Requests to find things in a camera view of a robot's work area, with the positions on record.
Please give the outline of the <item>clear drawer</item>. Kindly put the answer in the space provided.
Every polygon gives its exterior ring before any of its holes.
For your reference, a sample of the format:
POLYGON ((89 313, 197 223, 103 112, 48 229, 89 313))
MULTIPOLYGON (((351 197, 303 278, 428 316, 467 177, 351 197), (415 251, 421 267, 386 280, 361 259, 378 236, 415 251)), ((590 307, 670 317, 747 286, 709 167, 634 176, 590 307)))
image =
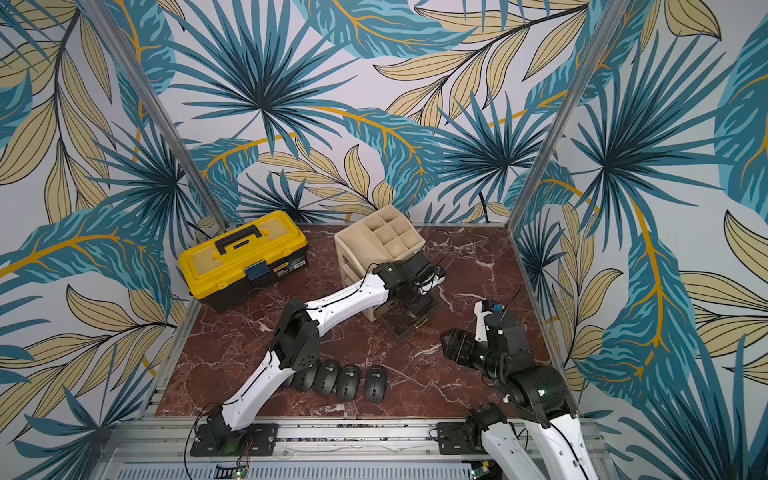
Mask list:
POLYGON ((396 342, 399 342, 422 327, 439 307, 440 302, 433 297, 428 300, 417 300, 415 304, 392 300, 377 310, 377 322, 396 342))

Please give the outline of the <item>beige drawer organizer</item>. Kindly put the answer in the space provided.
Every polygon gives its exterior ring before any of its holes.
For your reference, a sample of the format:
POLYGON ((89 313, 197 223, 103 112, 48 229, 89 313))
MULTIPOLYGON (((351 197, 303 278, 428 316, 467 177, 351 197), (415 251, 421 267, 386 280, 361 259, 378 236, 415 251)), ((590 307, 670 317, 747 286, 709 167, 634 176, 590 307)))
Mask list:
POLYGON ((391 205, 338 232, 334 240, 348 287, 340 301, 328 307, 333 326, 392 301, 390 293, 398 283, 394 263, 423 252, 425 246, 411 222, 391 205))

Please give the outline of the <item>black Lecoo mouse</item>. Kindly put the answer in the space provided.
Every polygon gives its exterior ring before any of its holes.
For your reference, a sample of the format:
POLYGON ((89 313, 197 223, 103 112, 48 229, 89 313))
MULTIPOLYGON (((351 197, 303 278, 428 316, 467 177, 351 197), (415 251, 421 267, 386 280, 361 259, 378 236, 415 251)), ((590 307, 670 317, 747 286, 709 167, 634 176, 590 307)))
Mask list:
POLYGON ((300 392, 307 392, 313 388, 313 383, 319 371, 320 361, 314 360, 307 368, 298 371, 292 380, 292 387, 300 392))
POLYGON ((361 369, 357 365, 346 365, 340 371, 335 385, 336 397, 346 403, 354 400, 360 384, 361 369))
POLYGON ((373 404, 380 404, 387 390, 387 370, 381 365, 369 368, 365 379, 364 397, 373 404))
POLYGON ((340 369, 341 364, 335 359, 321 361, 313 381, 313 391, 321 396, 330 395, 335 388, 340 369))

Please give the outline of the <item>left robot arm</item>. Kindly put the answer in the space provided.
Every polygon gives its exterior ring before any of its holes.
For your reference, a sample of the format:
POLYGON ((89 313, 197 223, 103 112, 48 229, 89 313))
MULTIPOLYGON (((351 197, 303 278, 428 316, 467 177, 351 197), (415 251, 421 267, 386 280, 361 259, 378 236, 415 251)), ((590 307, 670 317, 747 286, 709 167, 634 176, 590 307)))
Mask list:
POLYGON ((289 376, 316 364, 320 339, 335 326, 390 301, 419 321, 429 315, 431 290, 445 277, 445 268, 419 251, 406 260, 373 263, 361 280, 324 298, 289 302, 264 359, 236 393, 208 413, 203 426, 213 445, 222 447, 243 434, 289 376))

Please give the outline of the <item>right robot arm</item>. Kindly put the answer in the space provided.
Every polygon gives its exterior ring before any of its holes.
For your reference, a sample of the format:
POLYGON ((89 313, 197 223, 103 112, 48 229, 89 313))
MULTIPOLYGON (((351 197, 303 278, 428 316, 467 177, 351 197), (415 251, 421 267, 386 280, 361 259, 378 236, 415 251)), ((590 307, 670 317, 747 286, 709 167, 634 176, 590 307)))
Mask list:
POLYGON ((441 333, 443 356, 491 381, 523 421, 544 467, 530 457, 494 403, 469 411, 463 424, 465 438, 459 443, 488 454, 508 479, 597 479, 564 377, 535 361, 525 325, 501 304, 482 300, 474 313, 474 332, 452 328, 441 333))

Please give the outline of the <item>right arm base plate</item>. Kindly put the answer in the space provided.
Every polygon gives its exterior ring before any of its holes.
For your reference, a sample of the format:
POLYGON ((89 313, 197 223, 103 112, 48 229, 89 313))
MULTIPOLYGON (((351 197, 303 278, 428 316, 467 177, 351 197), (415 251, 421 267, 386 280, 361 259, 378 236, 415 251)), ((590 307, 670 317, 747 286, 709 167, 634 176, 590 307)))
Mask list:
POLYGON ((441 455, 479 455, 486 451, 481 445, 480 434, 469 422, 439 422, 436 424, 436 440, 441 455))

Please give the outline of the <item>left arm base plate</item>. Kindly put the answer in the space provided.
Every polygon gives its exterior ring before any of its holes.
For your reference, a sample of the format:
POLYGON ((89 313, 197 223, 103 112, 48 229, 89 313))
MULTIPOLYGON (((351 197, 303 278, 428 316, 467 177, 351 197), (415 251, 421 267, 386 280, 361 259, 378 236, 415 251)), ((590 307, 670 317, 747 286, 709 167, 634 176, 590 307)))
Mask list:
POLYGON ((192 457, 270 457, 275 448, 279 426, 275 423, 252 424, 238 432, 199 425, 189 448, 192 457))

